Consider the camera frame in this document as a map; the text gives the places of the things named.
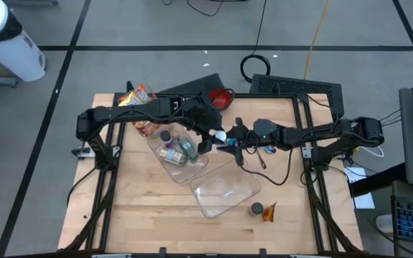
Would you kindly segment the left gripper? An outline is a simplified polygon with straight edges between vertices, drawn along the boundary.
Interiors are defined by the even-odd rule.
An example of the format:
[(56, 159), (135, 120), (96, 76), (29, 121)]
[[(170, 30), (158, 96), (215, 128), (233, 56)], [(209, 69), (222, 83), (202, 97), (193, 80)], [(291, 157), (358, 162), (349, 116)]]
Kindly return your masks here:
[[(210, 100), (192, 97), (181, 105), (179, 124), (197, 135), (209, 136), (211, 130), (226, 131), (222, 126), (222, 115), (213, 107)], [(213, 137), (203, 137), (198, 144), (198, 153), (205, 154), (212, 150)]]

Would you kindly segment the tan lid brown jar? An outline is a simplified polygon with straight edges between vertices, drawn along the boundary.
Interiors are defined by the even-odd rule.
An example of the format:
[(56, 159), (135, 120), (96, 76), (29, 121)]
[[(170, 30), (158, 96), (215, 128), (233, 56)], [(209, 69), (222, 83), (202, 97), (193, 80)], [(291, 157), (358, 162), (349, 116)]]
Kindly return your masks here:
[(158, 154), (162, 157), (166, 162), (172, 163), (177, 166), (184, 166), (187, 162), (186, 154), (177, 151), (173, 148), (162, 148)]

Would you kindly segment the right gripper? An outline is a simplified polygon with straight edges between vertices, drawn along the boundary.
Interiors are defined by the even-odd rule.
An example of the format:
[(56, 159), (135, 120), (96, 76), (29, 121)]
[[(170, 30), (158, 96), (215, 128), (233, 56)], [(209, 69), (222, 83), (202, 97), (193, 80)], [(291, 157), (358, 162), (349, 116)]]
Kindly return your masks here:
[[(245, 126), (240, 117), (235, 118), (234, 137), (244, 138), (244, 148), (254, 148), (272, 145), (282, 148), (281, 131), (282, 126), (267, 119), (257, 119), (252, 126), (245, 132)], [(227, 152), (234, 156), (236, 164), (240, 167), (244, 165), (242, 145), (235, 142), (227, 146)]]

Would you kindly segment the green lid spice jar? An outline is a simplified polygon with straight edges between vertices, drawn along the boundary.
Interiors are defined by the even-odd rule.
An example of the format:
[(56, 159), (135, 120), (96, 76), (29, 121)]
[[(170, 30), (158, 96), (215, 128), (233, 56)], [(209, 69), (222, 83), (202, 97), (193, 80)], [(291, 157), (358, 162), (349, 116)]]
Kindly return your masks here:
[(179, 146), (182, 151), (188, 156), (190, 161), (196, 161), (199, 158), (197, 148), (188, 138), (181, 138), (179, 140)]

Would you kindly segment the small brown sauce packet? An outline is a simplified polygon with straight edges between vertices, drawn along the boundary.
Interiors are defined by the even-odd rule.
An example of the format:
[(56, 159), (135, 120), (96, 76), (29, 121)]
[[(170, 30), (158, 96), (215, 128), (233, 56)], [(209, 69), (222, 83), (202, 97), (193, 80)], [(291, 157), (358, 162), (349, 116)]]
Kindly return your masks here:
[(274, 215), (275, 215), (275, 207), (277, 205), (277, 202), (271, 204), (270, 206), (267, 206), (264, 208), (263, 213), (262, 213), (262, 219), (263, 221), (268, 221), (268, 222), (274, 222)]

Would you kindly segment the yellow snack packet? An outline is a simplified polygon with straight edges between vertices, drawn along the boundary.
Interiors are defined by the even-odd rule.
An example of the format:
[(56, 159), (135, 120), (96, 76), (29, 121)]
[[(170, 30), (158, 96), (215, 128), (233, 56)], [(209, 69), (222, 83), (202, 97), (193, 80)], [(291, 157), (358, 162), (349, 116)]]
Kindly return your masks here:
[(124, 96), (119, 98), (118, 105), (119, 106), (131, 105), (133, 97), (134, 97), (133, 92), (129, 92), (129, 93), (125, 94)]

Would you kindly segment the purple label spice jar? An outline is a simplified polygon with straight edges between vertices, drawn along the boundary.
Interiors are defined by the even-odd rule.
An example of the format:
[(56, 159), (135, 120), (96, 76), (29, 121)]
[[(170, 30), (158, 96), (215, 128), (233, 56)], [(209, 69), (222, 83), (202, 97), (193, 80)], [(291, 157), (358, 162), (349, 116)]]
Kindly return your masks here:
[(171, 133), (168, 130), (162, 130), (159, 134), (159, 137), (161, 139), (161, 141), (163, 142), (163, 144), (167, 147), (170, 148), (173, 138), (171, 136)]

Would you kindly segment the green white noodle packet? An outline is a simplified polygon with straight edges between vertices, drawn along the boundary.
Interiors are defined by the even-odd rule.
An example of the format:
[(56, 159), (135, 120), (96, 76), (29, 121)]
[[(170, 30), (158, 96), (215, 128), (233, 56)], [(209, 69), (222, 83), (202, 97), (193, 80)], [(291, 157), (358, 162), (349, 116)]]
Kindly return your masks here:
[(127, 105), (144, 105), (144, 101), (142, 101), (137, 95), (135, 95), (133, 92), (129, 94), (127, 97)]

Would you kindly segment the white paper sheet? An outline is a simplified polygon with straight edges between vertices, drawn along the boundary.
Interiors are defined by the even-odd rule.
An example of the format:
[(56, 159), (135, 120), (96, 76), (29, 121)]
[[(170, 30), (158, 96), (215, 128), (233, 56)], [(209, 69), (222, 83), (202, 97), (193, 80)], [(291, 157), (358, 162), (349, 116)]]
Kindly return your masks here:
[[(344, 172), (348, 177), (351, 193), (353, 193), (353, 183), (367, 177), (363, 168), (345, 167)], [(371, 193), (364, 194), (353, 198), (353, 207), (355, 209), (375, 209), (374, 200)]]

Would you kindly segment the red and black bowl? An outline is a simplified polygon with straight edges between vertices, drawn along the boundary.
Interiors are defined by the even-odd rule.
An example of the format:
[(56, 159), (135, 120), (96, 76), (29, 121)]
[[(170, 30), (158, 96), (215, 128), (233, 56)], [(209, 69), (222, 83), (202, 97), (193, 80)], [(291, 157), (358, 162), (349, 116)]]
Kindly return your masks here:
[(214, 108), (218, 110), (227, 109), (233, 101), (234, 91), (229, 88), (218, 88), (209, 93), (209, 99)]

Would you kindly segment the clear plastic bin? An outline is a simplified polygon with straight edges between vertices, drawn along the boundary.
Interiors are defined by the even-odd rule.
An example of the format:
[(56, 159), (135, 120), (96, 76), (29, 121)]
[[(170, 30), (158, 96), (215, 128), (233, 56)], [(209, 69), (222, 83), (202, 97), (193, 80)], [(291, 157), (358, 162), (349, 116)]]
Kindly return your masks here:
[(203, 215), (214, 219), (258, 194), (261, 184), (230, 161), (193, 178), (189, 184)]
[[(194, 139), (180, 125), (175, 124), (175, 123), (170, 124), (170, 125), (168, 125), (166, 130), (168, 130), (170, 133), (173, 130), (178, 130), (181, 134), (181, 138), (188, 138), (194, 144), (194, 146), (196, 148), (198, 148), (198, 146), (197, 146), (196, 142), (194, 141)], [(155, 134), (154, 137), (148, 137), (147, 138), (147, 143), (148, 143), (148, 146), (151, 148), (151, 150), (154, 152), (157, 159), (161, 162), (161, 165), (164, 167), (164, 169), (166, 170), (168, 175), (170, 175), (171, 179), (175, 183), (184, 183), (186, 181), (189, 181), (193, 177), (197, 176), (200, 172), (202, 172), (206, 168), (206, 166), (208, 165), (209, 159), (206, 155), (199, 154), (198, 151), (197, 151), (197, 153), (199, 154), (199, 158), (196, 161), (190, 161), (188, 156), (187, 156), (187, 162), (185, 163), (184, 166), (177, 166), (177, 165), (174, 165), (172, 163), (166, 162), (158, 154), (158, 152), (162, 148), (166, 148), (166, 146), (161, 141), (161, 139), (159, 137), (159, 134), (160, 134), (160, 132)], [(180, 146), (179, 146), (179, 140), (174, 140), (173, 139), (170, 148), (173, 148), (177, 151), (180, 151), (180, 152), (184, 153), (182, 151), (182, 149), (180, 148)]]
[[(153, 92), (153, 90), (152, 90), (149, 86), (145, 86), (145, 87), (153, 93), (153, 96), (154, 96), (153, 100), (155, 100), (157, 97), (156, 97), (155, 93)], [(151, 136), (149, 136), (149, 137), (154, 137), (155, 134), (161, 132), (162, 130), (165, 130), (167, 127), (168, 127), (168, 125), (164, 125), (164, 127), (163, 127), (162, 129), (160, 129), (158, 132), (154, 133), (153, 135), (151, 135)]]

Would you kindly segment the colourful snack packet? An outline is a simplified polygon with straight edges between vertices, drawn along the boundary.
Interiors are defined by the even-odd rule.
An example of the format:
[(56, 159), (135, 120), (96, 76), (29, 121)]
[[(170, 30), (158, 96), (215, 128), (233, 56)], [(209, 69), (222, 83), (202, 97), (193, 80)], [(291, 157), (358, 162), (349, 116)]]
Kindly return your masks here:
[(144, 85), (139, 85), (135, 90), (134, 90), (137, 98), (142, 102), (142, 103), (147, 103), (152, 101), (154, 98), (153, 93), (148, 90)]

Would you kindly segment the white trash can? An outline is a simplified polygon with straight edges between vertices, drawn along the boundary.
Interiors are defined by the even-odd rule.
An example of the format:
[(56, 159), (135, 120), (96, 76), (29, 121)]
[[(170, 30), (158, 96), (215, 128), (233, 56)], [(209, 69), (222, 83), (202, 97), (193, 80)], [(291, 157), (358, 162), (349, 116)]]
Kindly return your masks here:
[(45, 76), (46, 57), (0, 0), (0, 64), (25, 82)]

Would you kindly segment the white computer mouse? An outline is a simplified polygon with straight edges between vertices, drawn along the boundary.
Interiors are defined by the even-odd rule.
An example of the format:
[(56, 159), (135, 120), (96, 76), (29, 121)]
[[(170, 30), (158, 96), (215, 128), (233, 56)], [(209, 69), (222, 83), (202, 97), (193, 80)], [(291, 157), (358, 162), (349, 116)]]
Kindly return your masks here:
[(392, 234), (394, 232), (392, 214), (383, 214), (376, 217), (376, 226), (385, 234)]

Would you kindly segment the orange label spice jar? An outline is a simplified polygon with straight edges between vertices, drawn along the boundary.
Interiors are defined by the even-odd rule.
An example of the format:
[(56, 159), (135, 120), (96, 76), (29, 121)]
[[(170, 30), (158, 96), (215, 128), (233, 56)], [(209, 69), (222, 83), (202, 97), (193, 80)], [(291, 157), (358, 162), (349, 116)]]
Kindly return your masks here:
[(254, 202), (248, 208), (248, 214), (250, 216), (262, 215), (263, 211), (264, 211), (264, 206), (260, 202)]

